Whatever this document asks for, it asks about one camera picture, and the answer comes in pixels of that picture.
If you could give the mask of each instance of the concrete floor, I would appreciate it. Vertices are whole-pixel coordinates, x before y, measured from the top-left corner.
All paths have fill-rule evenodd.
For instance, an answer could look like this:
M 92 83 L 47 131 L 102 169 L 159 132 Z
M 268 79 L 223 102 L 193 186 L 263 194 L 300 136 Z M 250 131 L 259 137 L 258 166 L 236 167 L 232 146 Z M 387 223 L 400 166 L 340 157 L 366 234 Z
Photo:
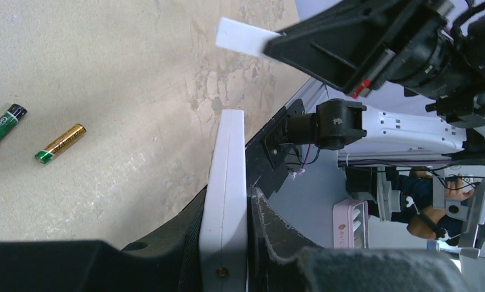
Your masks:
M 253 136 L 306 81 L 215 47 L 219 18 L 279 29 L 293 0 L 0 1 L 0 241 L 101 238 L 116 247 L 175 216 L 205 185 L 219 114 Z M 48 165 L 33 155 L 76 123 Z

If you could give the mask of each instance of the battery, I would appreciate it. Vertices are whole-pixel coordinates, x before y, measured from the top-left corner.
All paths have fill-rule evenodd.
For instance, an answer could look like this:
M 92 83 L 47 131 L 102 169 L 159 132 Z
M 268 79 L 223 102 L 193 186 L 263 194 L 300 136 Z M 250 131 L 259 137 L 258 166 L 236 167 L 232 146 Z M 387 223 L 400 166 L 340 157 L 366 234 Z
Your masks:
M 43 164 L 49 163 L 51 160 L 56 158 L 58 155 L 62 154 L 67 150 L 72 144 L 80 140 L 80 138 L 87 132 L 85 127 L 76 124 L 74 127 L 65 132 L 62 136 L 58 137 L 56 140 L 51 142 L 44 150 L 39 151 L 35 158 L 37 158 Z
M 0 117 L 0 141 L 19 123 L 28 111 L 20 105 L 12 104 Z

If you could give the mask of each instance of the purple wire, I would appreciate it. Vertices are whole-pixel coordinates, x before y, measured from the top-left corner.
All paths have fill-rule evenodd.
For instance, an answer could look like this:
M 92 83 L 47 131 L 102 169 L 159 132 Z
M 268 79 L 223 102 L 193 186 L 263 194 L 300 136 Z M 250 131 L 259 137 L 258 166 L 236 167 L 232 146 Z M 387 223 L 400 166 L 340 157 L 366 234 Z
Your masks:
M 311 146 L 312 144 L 310 144 L 309 148 L 307 148 L 307 153 L 305 154 L 305 158 L 303 160 L 303 163 L 301 164 L 300 169 L 303 169 L 303 167 L 305 166 L 305 163 L 307 163 L 307 158 L 309 157 L 309 153 L 311 152 Z

